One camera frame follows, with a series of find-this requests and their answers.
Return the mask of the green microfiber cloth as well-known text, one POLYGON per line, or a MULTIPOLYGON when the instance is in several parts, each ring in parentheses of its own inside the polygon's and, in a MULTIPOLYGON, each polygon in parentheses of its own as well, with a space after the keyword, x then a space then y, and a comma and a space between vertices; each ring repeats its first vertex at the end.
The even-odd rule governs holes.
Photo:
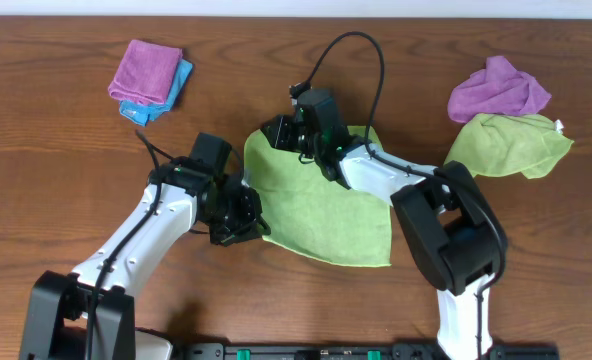
POLYGON ((390 265, 390 206, 327 181, 314 164, 270 146, 257 130, 244 145, 245 180, 271 229, 263 240, 314 260, 347 267, 390 265))

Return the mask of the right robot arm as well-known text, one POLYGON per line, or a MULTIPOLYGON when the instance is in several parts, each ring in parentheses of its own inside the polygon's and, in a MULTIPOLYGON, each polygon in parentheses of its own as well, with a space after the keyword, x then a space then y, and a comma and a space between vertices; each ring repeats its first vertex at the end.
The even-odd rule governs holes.
POLYGON ((418 165, 351 133, 326 89, 299 90, 294 112, 262 125, 270 146, 312 161, 330 182, 389 204, 423 277, 436 289, 437 343, 450 359, 491 350, 488 297, 506 267, 507 236, 466 167, 418 165))

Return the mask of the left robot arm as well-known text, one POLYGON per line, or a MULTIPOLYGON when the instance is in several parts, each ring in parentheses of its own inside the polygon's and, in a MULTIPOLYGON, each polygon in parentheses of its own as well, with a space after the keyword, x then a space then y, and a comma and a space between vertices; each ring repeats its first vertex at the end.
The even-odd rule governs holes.
POLYGON ((225 172, 232 151, 201 133, 187 156, 156 162, 138 205, 113 235, 69 274, 34 284, 22 359, 171 359, 171 340, 135 325, 135 300, 172 245, 202 223, 211 244, 269 234, 259 195, 242 173, 225 172))

